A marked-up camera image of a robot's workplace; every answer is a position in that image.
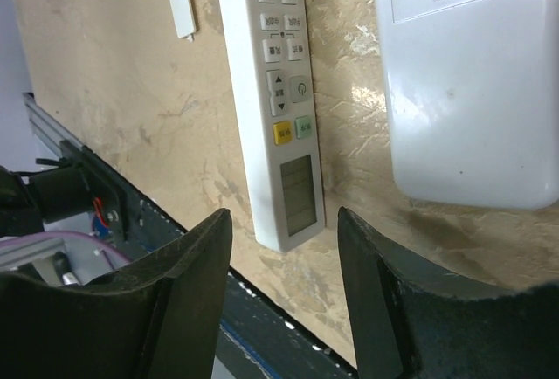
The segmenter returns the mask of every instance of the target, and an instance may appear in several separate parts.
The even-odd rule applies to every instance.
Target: white remote control
[[[288,252],[324,228],[305,0],[219,0],[256,239]]]

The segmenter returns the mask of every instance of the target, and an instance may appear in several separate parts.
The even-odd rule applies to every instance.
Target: purple cable
[[[31,235],[25,235],[23,237],[5,239],[4,241],[0,241],[0,248],[4,248],[6,246],[13,246],[13,245],[29,244],[29,243],[42,241],[45,239],[54,239],[54,238],[82,239],[85,241],[89,241],[91,244],[94,244],[100,250],[120,258],[126,264],[131,262],[130,258],[124,255],[122,252],[118,251],[113,246],[106,244],[105,242],[101,241],[100,239],[97,239],[96,237],[91,237],[85,233],[76,232],[76,231],[39,232],[39,233],[33,233]]]

